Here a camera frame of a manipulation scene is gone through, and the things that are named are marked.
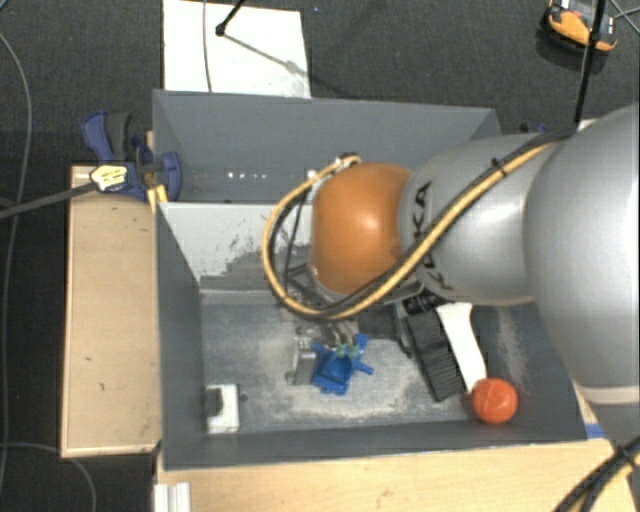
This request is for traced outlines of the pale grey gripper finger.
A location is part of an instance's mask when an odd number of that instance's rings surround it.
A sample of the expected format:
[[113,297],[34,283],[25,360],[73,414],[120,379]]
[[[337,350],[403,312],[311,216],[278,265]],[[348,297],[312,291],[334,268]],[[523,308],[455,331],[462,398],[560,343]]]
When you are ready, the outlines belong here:
[[313,349],[314,339],[307,335],[296,336],[291,366],[285,373],[288,385],[309,385],[315,370],[317,353]]

